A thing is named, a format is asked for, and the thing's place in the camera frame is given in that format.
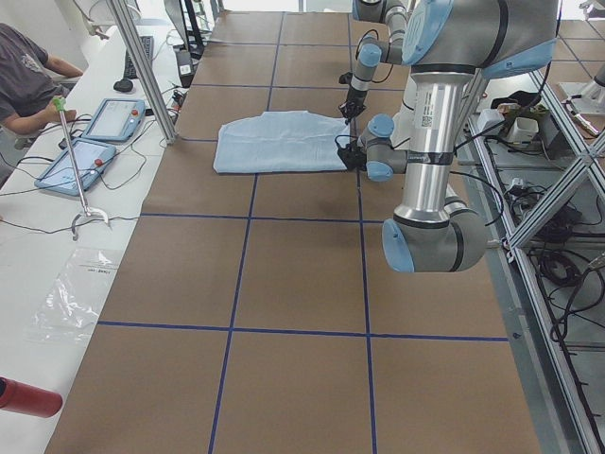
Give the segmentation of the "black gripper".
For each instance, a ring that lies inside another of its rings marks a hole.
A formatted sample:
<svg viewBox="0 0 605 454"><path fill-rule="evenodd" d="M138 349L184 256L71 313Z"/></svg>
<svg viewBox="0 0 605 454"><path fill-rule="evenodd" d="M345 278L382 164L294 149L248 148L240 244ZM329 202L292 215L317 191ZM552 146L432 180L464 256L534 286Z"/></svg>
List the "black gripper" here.
<svg viewBox="0 0 605 454"><path fill-rule="evenodd" d="M358 117L366 109L365 99L368 93L368 82L347 72L339 77L340 84L347 84L349 89L346 100L338 107L343 117Z"/></svg>
<svg viewBox="0 0 605 454"><path fill-rule="evenodd" d="M346 135L346 138L351 139L346 145L340 144L340 138L342 138L342 135L337 135L335 137L335 144L337 146L337 156L342 163L348 170L366 171L367 155L362 147L357 144L358 138L356 136Z"/></svg>

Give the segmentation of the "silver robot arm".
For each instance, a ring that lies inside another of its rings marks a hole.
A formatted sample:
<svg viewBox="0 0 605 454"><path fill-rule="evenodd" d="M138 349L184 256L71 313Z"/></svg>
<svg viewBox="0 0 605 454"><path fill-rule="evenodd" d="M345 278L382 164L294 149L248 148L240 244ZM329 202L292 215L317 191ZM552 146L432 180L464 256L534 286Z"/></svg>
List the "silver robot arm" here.
<svg viewBox="0 0 605 454"><path fill-rule="evenodd" d="M383 79L374 78L377 66L380 63L403 65L407 24L415 5L415 1L353 1L354 19L386 26L388 38L383 41L376 29L368 30L358 40L353 70L339 77L339 83L348 86L346 99L338 107L347 124L365 111L371 85L388 78L389 75Z"/></svg>
<svg viewBox="0 0 605 454"><path fill-rule="evenodd" d="M361 115L375 69L409 68L415 104L408 138L395 145L397 121L374 116L338 151L348 168L383 182L404 176L403 198L382 226L383 251L399 272L454 272L475 265L487 246L482 218L449 186L461 127L464 87L473 76L502 79L546 66L556 44L554 1L356 1L356 20L383 24L389 38L362 39L340 112Z"/></svg>

